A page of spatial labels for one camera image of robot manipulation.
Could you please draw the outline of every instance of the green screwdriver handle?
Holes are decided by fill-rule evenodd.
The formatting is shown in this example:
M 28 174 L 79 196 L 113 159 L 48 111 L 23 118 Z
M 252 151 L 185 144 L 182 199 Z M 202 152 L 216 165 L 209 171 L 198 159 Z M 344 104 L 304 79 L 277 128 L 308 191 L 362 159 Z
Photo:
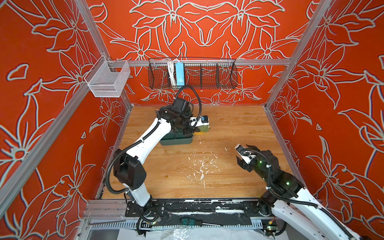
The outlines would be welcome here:
M 180 222 L 183 225 L 187 225 L 187 226 L 200 226 L 200 227 L 203 226 L 202 220 L 197 220 L 197 219 L 190 218 L 190 217 L 184 217 L 184 218 L 180 219 Z

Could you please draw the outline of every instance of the aluminum frame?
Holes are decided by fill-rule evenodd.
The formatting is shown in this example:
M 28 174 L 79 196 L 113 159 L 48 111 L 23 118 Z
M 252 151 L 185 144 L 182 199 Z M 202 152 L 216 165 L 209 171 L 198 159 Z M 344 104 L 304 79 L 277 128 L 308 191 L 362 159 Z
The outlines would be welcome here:
M 305 181 L 304 181 L 303 177 L 301 176 L 301 173 L 300 173 L 299 169 L 297 168 L 296 163 L 293 160 L 293 157 L 292 157 L 291 153 L 289 152 L 287 145 L 284 142 L 283 136 L 281 135 L 280 130 L 277 127 L 276 122 L 274 121 L 271 112 L 266 107 L 264 107 L 264 111 L 265 111 L 265 114 L 269 120 L 269 123 L 271 124 L 272 130 L 275 133 L 277 141 L 279 142 L 279 145 L 280 145 L 281 149 L 283 150 L 284 156 L 287 159 L 289 166 L 291 167 L 293 175 L 300 182 L 302 182 L 304 184 L 304 186 L 306 186 Z
M 127 93 L 125 92 L 125 90 L 122 91 L 120 97 L 123 99 L 124 104 L 127 107 L 127 114 L 124 117 L 124 121 L 123 121 L 123 123 L 121 125 L 121 129 L 120 129 L 119 135 L 118 135 L 118 137 L 116 139 L 115 145 L 113 146 L 113 149 L 112 149 L 112 152 L 111 152 L 111 156 L 109 157 L 108 165 L 107 166 L 109 166 L 109 164 L 112 162 L 113 154 L 116 152 L 116 150 L 119 148 L 119 146 L 121 144 L 122 138 L 123 138 L 124 133 L 125 133 L 125 129 L 127 128 L 127 125 L 128 125 L 129 117 L 131 116 L 131 112 L 132 112 L 132 109 L 133 109 L 133 105 L 129 101 L 129 98 L 128 98 Z M 103 191 L 104 179 L 105 179 L 105 172 L 104 172 L 103 178 L 101 179 L 100 186 L 99 186 L 99 188 L 97 190 L 97 193 L 96 193 L 96 196 L 95 196 L 96 199 L 99 198 L 100 194 Z
M 217 199 L 217 200 L 223 200 L 228 201 L 232 200 L 234 202 L 240 202 L 240 201 L 251 201 L 251 200 L 258 200 L 258 198 L 224 198 L 224 199 Z M 121 225 L 127 225 L 130 224 L 132 226 L 132 223 L 135 224 L 138 217 L 125 217 L 126 212 L 126 202 L 124 199 L 97 199 L 97 200 L 90 200 L 88 202 L 87 208 L 84 212 L 84 215 L 81 219 L 80 226 L 78 227 L 75 240 L 86 240 L 88 238 L 88 235 L 92 229 L 106 229 L 106 228 L 112 228 L 116 229 L 121 227 Z M 223 226 L 225 228 L 231 228 L 231 229 L 260 229 L 261 220 L 262 219 L 268 219 L 271 220 L 274 217 L 273 216 L 259 216 L 259 217 L 249 217 L 251 220 L 251 225 L 227 225 Z M 105 226 L 95 225 L 93 222 L 113 222 L 108 223 Z M 155 227 L 156 230 L 164 230 L 164 229 L 171 229 L 174 228 L 173 226 L 157 226 Z
M 184 63 L 216 63 L 228 62 L 228 60 L 208 59 L 208 60 L 181 60 Z M 285 59 L 232 59 L 236 61 L 236 66 L 287 66 L 292 61 L 290 58 Z M 128 60 L 130 67 L 149 67 L 149 60 Z M 156 62 L 167 62 L 166 60 L 156 60 Z M 115 68 L 123 67 L 124 61 L 110 61 L 109 66 Z
M 85 25 L 87 26 L 92 39 L 99 50 L 100 55 L 104 55 L 105 58 L 111 60 L 107 46 L 104 43 L 103 38 L 98 30 L 98 27 L 93 19 L 91 11 L 89 10 L 88 4 L 85 0 L 75 0 L 76 6 L 79 9 L 81 16 L 84 19 Z
M 0 218 L 4 216 L 8 207 L 19 194 L 88 92 L 88 85 L 82 83 L 47 131 L 0 189 Z
M 316 8 L 315 13 L 312 18 L 308 22 L 308 26 L 305 28 L 303 35 L 301 36 L 299 43 L 297 44 L 295 50 L 293 51 L 290 64 L 285 67 L 281 77 L 277 80 L 277 83 L 270 94 L 269 98 L 266 101 L 266 107 L 268 109 L 271 108 L 273 102 L 275 101 L 277 94 L 280 92 L 283 87 L 285 81 L 287 80 L 289 74 L 292 72 L 294 67 L 296 66 L 297 61 L 299 60 L 301 54 L 303 53 L 305 46 L 309 42 L 310 38 L 314 34 L 316 27 L 319 25 L 321 18 L 324 16 L 325 11 L 328 9 L 332 0 L 322 0 L 318 7 Z

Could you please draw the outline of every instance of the black cable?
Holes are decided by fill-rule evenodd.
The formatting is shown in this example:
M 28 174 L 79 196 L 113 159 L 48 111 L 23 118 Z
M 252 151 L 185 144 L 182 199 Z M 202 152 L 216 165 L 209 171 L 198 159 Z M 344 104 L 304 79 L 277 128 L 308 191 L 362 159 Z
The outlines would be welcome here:
M 312 206 L 312 207 L 315 207 L 315 208 L 318 208 L 319 205 L 315 204 L 315 203 L 312 203 L 312 202 L 305 202 L 305 201 L 297 201 L 297 200 L 292 200 L 292 199 L 287 199 L 287 198 L 284 198 L 284 197 L 281 197 L 279 195 L 277 195 L 274 191 L 272 191 L 272 189 L 269 189 L 269 192 L 277 199 L 281 200 L 281 201 L 284 201 L 284 202 L 290 202 L 290 203 L 293 203 L 293 204 L 300 204 L 300 205 L 307 205 L 307 206 Z
M 139 208 L 138 204 L 135 203 L 135 206 L 136 206 L 136 211 L 137 213 L 139 214 L 139 216 L 146 222 L 149 222 L 149 223 L 152 223 L 152 222 L 155 222 L 158 218 L 159 218 L 159 213 L 157 212 L 157 210 L 153 207 L 151 208 L 148 208 L 147 210 L 145 210 L 143 213 L 141 212 L 141 209 Z M 153 211 L 155 213 L 155 216 L 153 217 L 153 219 L 147 219 L 144 215 L 147 215 L 149 214 L 151 211 Z
M 281 235 L 285 231 L 286 227 L 287 227 L 287 222 L 284 222 L 283 228 L 280 231 L 275 232 L 275 236 Z M 265 235 L 273 236 L 272 233 L 268 233 L 268 232 L 265 232 Z
M 137 231 L 137 233 L 138 233 L 139 235 L 143 235 L 143 234 L 145 234 L 145 231 L 141 231 L 141 230 L 139 229 L 139 226 L 141 225 L 141 220 L 142 220 L 142 218 L 139 217 L 139 220 L 138 220 L 137 223 L 136 223 L 136 231 Z
M 127 200 L 127 195 L 125 194 L 125 192 L 124 192 L 124 199 L 125 199 L 125 203 L 127 204 L 127 209 L 128 209 L 128 200 Z
M 184 86 L 182 86 L 182 87 L 179 89 L 179 91 L 176 93 L 175 100 L 176 100 L 176 98 L 179 96 L 179 94 L 181 93 L 181 91 L 182 91 L 184 88 L 190 88 L 190 89 L 192 89 L 192 91 L 195 93 L 195 95 L 196 95 L 196 97 L 197 97 L 197 100 L 199 101 L 199 115 L 198 115 L 197 118 L 196 118 L 196 124 L 197 124 L 197 121 L 198 121 L 198 120 L 200 119 L 200 117 L 201 117 L 201 108 L 202 108 L 202 104 L 201 104 L 200 97 L 197 95 L 196 90 L 195 90 L 192 86 L 190 86 L 190 85 L 184 85 Z
M 160 120 L 161 119 L 161 116 L 160 116 L 160 113 L 159 111 L 156 111 L 156 115 L 157 115 L 157 119 Z M 154 133 L 154 131 L 156 131 L 157 127 L 160 125 L 160 122 L 158 121 L 155 125 L 155 127 L 147 134 L 143 137 L 143 140 L 147 139 L 152 133 Z M 126 192 L 127 189 L 124 188 L 124 189 L 121 189 L 121 190 L 114 190 L 111 186 L 111 183 L 109 181 L 109 177 L 111 175 L 111 170 L 113 168 L 113 164 L 115 163 L 115 161 L 117 161 L 118 159 L 121 158 L 121 156 L 123 156 L 129 149 L 139 145 L 140 143 L 142 143 L 142 140 L 138 140 L 137 142 L 135 142 L 134 144 L 124 148 L 113 160 L 112 162 L 110 163 L 110 165 L 108 166 L 107 168 L 107 171 L 105 173 L 105 186 L 107 187 L 108 191 L 110 191 L 112 194 L 121 194 L 123 192 Z
M 336 224 L 343 230 L 343 232 L 348 236 L 349 239 L 353 238 L 353 235 L 339 222 L 339 220 L 332 215 L 329 211 L 327 211 L 325 208 L 320 208 L 322 212 L 324 212 L 327 216 L 329 216 Z
M 263 157 L 265 158 L 266 162 L 270 165 L 270 162 L 269 162 L 268 158 L 267 158 L 266 156 L 264 156 L 264 154 L 262 154 L 262 153 L 259 152 L 259 151 L 254 150 L 254 149 L 252 149 L 252 148 L 244 148 L 243 150 L 240 151 L 240 154 L 243 155 L 243 156 L 247 156 L 247 157 L 248 157 L 250 154 L 249 154 L 249 155 L 243 154 L 243 153 L 246 152 L 246 151 L 253 152 L 253 153 L 257 153 L 257 154 L 263 156 Z

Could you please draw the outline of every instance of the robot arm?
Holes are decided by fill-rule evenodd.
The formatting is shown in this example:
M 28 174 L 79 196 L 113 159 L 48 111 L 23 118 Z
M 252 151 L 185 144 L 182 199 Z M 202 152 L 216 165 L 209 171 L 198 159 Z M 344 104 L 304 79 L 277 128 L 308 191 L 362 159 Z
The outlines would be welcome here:
M 160 108 L 157 118 L 153 121 L 143 135 L 131 146 L 124 150 L 118 150 L 115 158 L 106 171 L 107 189 L 114 193 L 127 193 L 137 205 L 148 208 L 151 205 L 151 195 L 148 193 L 144 181 L 147 176 L 143 164 L 156 146 L 156 144 L 172 129 L 183 129 L 184 134 L 195 131 L 207 131 L 209 128 L 208 116 L 192 116 L 191 104 L 181 98 L 175 99 L 172 105 Z M 125 187 L 114 190 L 109 182 L 109 176 L 113 167 L 113 175 Z
M 260 198 L 261 204 L 273 215 L 283 219 L 310 240 L 360 239 L 360 236 L 346 227 L 329 213 L 292 174 L 280 169 L 278 159 L 271 151 L 260 151 L 256 146 L 236 146 L 240 167 L 254 170 L 267 183 Z
M 155 128 L 157 122 L 160 122 L 160 125 L 155 129 L 155 131 L 145 140 L 143 140 L 143 137 L 147 135 L 152 129 Z M 189 122 L 190 127 L 201 127 L 201 126 L 208 126 L 208 116 L 202 116 L 198 120 L 196 118 L 192 117 L 190 118 Z M 126 154 L 129 156 L 135 156 L 137 157 L 137 160 L 141 163 L 141 165 L 144 164 L 145 159 L 149 155 L 149 153 L 152 151 L 152 149 L 158 144 L 158 142 L 171 131 L 172 126 L 171 123 L 168 122 L 164 118 L 155 119 L 152 123 L 152 125 L 148 128 L 145 133 L 137 140 L 142 141 L 140 144 L 136 145 L 135 147 L 132 147 L 129 149 Z M 123 182 L 123 185 L 128 189 L 128 195 L 131 197 L 132 200 L 135 200 L 137 204 L 141 207 L 144 207 L 146 203 L 150 200 L 151 195 L 148 193 L 146 187 L 145 187 L 145 180 L 146 173 L 142 172 L 141 176 L 138 178 L 143 178 L 143 183 L 136 189 L 132 189 L 129 185 L 127 185 L 125 182 Z

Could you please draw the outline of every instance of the white cable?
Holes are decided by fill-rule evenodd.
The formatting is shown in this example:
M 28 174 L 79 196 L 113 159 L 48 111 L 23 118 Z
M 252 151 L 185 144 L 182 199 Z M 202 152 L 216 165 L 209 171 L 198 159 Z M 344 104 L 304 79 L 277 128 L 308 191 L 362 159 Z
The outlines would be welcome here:
M 175 71 L 174 62 L 169 59 L 167 61 L 167 65 L 168 65 L 168 73 L 169 73 L 170 83 L 172 84 L 172 86 L 176 86 L 177 83 L 176 83 L 175 77 L 173 76 L 174 71 Z

